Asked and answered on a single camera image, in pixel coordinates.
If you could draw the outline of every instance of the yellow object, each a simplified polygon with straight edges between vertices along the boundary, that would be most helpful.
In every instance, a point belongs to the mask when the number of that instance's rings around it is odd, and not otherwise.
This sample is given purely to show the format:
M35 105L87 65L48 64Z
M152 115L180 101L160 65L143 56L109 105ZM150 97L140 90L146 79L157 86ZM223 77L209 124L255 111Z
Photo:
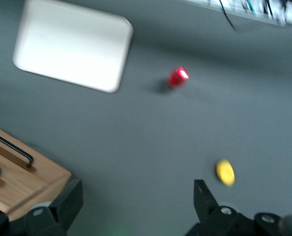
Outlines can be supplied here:
M227 160L218 161L216 164L216 171L218 178L222 183L227 186L232 186L234 184L234 171L230 162Z

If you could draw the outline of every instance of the red cup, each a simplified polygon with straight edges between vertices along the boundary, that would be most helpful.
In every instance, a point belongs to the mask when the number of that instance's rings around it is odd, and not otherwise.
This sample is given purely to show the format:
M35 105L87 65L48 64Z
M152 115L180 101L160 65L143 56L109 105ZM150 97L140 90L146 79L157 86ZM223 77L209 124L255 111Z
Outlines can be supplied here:
M181 87L188 79L189 74L187 70L180 66L171 72L170 77L166 81L166 85L169 89Z

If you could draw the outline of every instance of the wooden box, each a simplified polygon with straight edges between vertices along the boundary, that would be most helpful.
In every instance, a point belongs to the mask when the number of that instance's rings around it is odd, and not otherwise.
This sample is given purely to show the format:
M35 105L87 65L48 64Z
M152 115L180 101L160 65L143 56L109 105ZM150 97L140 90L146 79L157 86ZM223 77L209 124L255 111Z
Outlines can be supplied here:
M31 165L26 156L32 156ZM10 220L53 201L70 177L68 170L0 130L0 213Z

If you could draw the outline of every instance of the metal handle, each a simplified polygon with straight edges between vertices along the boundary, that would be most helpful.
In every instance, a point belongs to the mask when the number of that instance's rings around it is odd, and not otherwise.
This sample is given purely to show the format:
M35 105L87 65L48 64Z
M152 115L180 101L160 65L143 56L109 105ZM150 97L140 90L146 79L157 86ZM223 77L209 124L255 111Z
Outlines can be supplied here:
M11 142L7 141L6 139L4 139L1 136L0 136L0 142L2 142L3 144L7 145L8 147L12 148L13 150L17 151L21 155L23 155L26 158L28 158L28 160L29 160L28 167L32 165L33 157L30 154L28 154L27 152L25 152L22 149L18 148L17 146L15 146L14 144L12 144Z

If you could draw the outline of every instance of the white plastic tray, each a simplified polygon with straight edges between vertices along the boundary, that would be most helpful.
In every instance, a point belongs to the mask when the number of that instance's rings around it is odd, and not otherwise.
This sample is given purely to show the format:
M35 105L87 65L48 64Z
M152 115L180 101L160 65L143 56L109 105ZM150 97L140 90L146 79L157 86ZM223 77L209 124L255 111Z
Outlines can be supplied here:
M131 35L123 17L56 0L27 0L13 62L28 72L115 92Z

